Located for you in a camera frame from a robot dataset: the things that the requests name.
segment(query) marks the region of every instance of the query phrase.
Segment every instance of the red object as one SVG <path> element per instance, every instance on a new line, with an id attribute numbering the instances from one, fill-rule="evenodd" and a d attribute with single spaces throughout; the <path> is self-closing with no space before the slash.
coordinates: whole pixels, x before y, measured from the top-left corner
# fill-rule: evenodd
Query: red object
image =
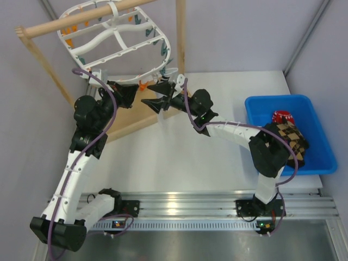
<path id="1" fill-rule="evenodd" d="M 293 116 L 286 110 L 275 111 L 272 116 L 272 122 L 283 123 L 283 117 L 285 117 L 287 121 L 290 121 L 293 125 L 295 125 Z"/>

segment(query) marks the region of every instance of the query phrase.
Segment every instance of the blue plastic bin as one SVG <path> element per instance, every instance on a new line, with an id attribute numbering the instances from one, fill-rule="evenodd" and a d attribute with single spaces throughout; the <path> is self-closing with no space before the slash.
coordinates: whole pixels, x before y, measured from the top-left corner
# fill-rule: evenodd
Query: blue plastic bin
<path id="1" fill-rule="evenodd" d="M 249 123 L 257 126 L 272 122 L 276 110 L 286 110 L 292 114 L 296 126 L 309 143 L 304 156 L 305 165 L 299 168 L 298 175 L 323 175 L 336 171 L 335 156 L 307 96 L 252 96 L 245 100 L 245 107 Z M 293 172 L 292 167 L 286 166 L 282 175 L 290 176 Z"/>

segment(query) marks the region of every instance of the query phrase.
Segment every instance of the wooden pole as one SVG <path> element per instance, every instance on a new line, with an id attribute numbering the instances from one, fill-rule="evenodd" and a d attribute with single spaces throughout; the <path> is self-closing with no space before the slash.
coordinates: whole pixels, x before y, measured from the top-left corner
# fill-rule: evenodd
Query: wooden pole
<path id="1" fill-rule="evenodd" d="M 26 35 L 26 31 L 23 27 L 18 26 L 15 28 L 17 36 L 21 39 L 26 48 L 32 53 L 32 55 L 38 60 L 41 66 L 46 70 L 48 75 L 53 79 L 54 83 L 57 85 L 61 94 L 69 102 L 69 104 L 74 106 L 74 99 L 68 92 L 67 88 L 64 86 L 63 82 L 60 80 L 52 66 L 49 64 L 43 53 L 41 53 L 38 46 Z"/>
<path id="2" fill-rule="evenodd" d="M 186 0 L 176 0 L 176 37 L 178 69 L 185 74 Z"/>
<path id="3" fill-rule="evenodd" d="M 116 2 L 116 7 L 118 11 L 124 11 L 133 7 L 138 7 L 142 4 L 147 4 L 154 2 L 156 0 L 123 0 Z M 113 11 L 111 7 L 107 4 L 103 7 L 98 7 L 89 11 L 84 11 L 79 14 L 69 15 L 67 17 L 57 19 L 51 22 L 39 24 L 38 26 L 29 27 L 26 29 L 27 38 L 35 38 L 41 35 L 48 34 L 50 32 L 58 31 L 75 24 L 83 23 L 105 15 L 112 15 Z"/>

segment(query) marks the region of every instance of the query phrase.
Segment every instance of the white wall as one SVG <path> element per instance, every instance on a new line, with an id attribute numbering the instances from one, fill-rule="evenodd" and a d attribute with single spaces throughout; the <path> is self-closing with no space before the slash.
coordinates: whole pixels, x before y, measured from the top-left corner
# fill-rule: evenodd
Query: white wall
<path id="1" fill-rule="evenodd" d="M 82 1 L 50 2 L 60 16 Z M 187 0 L 187 71 L 285 69 L 320 3 L 321 0 Z M 175 0 L 158 0 L 142 8 L 168 36 L 176 57 Z M 102 49 L 111 49 L 110 45 Z M 121 61 L 115 64 L 117 73 L 139 73 L 139 63 L 149 63 L 151 57 L 147 51 L 140 51 L 137 58 L 121 57 Z"/>
<path id="2" fill-rule="evenodd" d="M 290 91 L 307 95 L 324 127 L 338 170 L 322 176 L 348 231 L 348 2 L 333 1 L 295 67 L 287 77 Z"/>
<path id="3" fill-rule="evenodd" d="M 40 216 L 66 162 L 73 110 L 15 34 L 18 25 L 49 21 L 37 0 L 1 2 L 0 32 L 0 253 L 1 260 L 31 260 Z M 70 72 L 74 63 L 56 35 L 36 41 L 74 97 L 85 92 Z"/>

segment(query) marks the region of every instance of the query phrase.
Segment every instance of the white ring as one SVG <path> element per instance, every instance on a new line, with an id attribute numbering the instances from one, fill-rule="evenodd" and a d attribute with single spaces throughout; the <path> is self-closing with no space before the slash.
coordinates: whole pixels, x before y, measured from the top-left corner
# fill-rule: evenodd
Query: white ring
<path id="1" fill-rule="evenodd" d="M 108 2 L 107 4 L 111 7 L 111 10 L 113 11 L 114 18 L 115 19 L 119 18 L 119 11 L 116 7 L 116 4 L 112 1 Z"/>

